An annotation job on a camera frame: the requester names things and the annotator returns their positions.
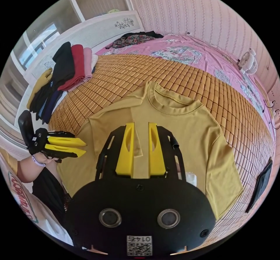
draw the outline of white fan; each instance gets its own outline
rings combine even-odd
[[[242,74],[247,73],[249,75],[253,75],[257,71],[258,64],[255,59],[255,55],[255,51],[250,48],[237,63]]]

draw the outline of hand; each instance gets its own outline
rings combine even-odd
[[[58,158],[52,158],[52,159],[48,159],[43,153],[38,152],[36,154],[34,154],[35,159],[39,162],[39,163],[44,163],[44,164],[49,164],[52,161],[56,161],[58,160]]]

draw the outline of pink bedsheet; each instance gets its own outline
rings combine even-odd
[[[102,48],[96,55],[143,54],[181,62],[202,69],[242,94],[258,111],[275,142],[275,130],[262,93],[250,76],[238,69],[237,58],[218,47],[191,36],[167,34],[163,38],[119,49]]]

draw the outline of qr code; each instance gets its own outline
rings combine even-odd
[[[128,256],[151,256],[152,243],[127,243]]]

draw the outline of red cloth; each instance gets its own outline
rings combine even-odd
[[[80,83],[85,78],[85,64],[84,64],[84,48],[82,45],[73,45],[71,47],[72,56],[74,59],[75,74],[70,80],[67,80],[61,85],[58,90],[67,91],[76,84]]]

